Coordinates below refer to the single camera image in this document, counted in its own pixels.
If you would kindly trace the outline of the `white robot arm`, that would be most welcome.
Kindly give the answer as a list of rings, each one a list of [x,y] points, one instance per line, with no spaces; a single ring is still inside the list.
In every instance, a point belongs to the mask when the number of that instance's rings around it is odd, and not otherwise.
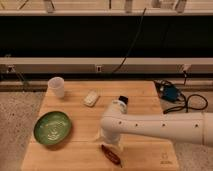
[[[109,144],[117,144],[122,134],[134,134],[213,147],[213,113],[132,115],[123,101],[113,100],[100,127]]]

